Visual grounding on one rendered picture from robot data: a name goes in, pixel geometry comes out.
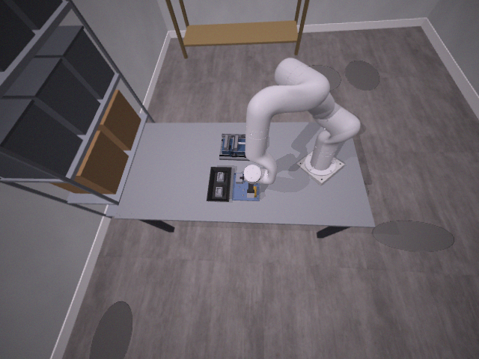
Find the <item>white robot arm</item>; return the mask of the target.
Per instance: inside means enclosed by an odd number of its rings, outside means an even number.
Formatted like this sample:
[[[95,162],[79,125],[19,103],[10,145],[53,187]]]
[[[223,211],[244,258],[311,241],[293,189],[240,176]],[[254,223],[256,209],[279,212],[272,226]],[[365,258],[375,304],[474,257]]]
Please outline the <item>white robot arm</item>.
[[[326,176],[335,170],[333,157],[339,145],[336,143],[351,139],[361,127],[355,115],[334,101],[329,93],[328,79],[301,61],[295,58],[284,59],[275,70],[275,82],[277,85],[255,94],[247,107],[245,156],[249,161],[266,168],[257,165],[245,168],[243,174],[248,182],[248,198],[254,198],[254,184],[270,185],[275,182],[277,164],[266,151],[274,115],[308,111],[325,129],[317,136],[313,154],[305,159],[307,170],[317,176]]]

